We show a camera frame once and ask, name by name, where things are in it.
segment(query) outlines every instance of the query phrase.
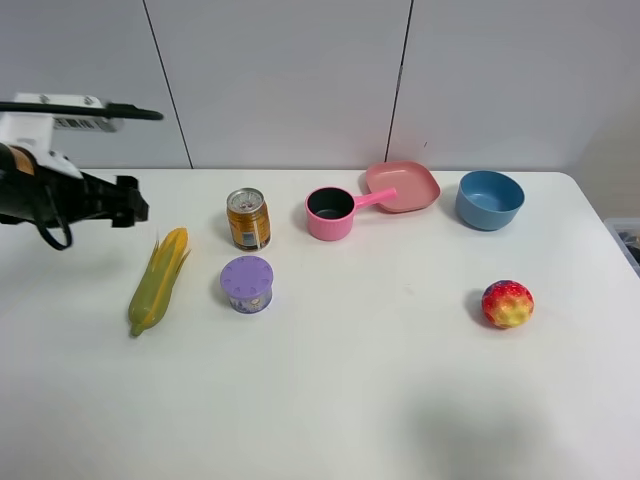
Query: pink handle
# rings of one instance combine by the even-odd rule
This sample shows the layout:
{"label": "pink handle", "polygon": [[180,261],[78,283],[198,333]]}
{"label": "pink handle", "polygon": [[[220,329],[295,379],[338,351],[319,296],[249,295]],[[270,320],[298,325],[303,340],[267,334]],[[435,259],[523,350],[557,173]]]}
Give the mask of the pink handle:
{"label": "pink handle", "polygon": [[393,200],[398,196],[395,188],[387,188],[381,192],[370,193],[369,195],[362,195],[361,197],[353,197],[356,201],[356,210],[364,207],[375,205],[376,203],[384,202],[385,200]]}

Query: can lid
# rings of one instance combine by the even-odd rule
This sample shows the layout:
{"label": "can lid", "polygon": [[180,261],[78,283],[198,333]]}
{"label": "can lid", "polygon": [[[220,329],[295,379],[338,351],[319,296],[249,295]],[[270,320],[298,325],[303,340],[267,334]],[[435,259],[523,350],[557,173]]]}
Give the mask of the can lid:
{"label": "can lid", "polygon": [[273,269],[269,263],[253,255],[231,260],[222,269],[220,285],[227,295],[240,300],[256,298],[273,284]]}
{"label": "can lid", "polygon": [[264,204],[264,197],[255,188],[241,188],[227,197],[227,207],[235,213],[257,212]]}

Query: pink plate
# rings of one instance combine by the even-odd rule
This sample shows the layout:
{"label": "pink plate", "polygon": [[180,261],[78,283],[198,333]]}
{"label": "pink plate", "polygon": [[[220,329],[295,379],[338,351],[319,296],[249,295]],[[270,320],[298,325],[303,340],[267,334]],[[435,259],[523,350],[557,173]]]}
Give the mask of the pink plate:
{"label": "pink plate", "polygon": [[426,208],[440,196],[440,186],[431,172],[416,162],[376,163],[367,169],[372,193],[395,188],[398,196],[380,203],[388,212],[401,213]]}

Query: blue bowl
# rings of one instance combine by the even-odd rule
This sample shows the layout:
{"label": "blue bowl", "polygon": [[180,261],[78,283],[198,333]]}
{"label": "blue bowl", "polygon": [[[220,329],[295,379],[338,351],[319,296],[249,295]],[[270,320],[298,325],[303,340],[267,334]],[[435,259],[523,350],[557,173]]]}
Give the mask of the blue bowl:
{"label": "blue bowl", "polygon": [[462,220],[480,230],[499,230],[524,203],[524,192],[514,180],[498,172],[479,170],[460,180],[456,211]]}

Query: white wall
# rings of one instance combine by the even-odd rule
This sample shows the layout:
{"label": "white wall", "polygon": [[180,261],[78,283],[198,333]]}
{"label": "white wall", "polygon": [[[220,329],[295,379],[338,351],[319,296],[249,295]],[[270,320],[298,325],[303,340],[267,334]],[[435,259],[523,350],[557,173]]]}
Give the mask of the white wall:
{"label": "white wall", "polygon": [[141,1],[3,0],[0,98],[17,91],[95,95],[159,110],[116,134],[56,132],[81,167],[189,168]]}
{"label": "white wall", "polygon": [[196,167],[384,158],[410,0],[147,0]]}
{"label": "white wall", "polygon": [[568,170],[602,218],[640,217],[640,95],[628,100]]}
{"label": "white wall", "polygon": [[640,93],[638,19],[638,0],[415,0],[389,158],[577,161]]}

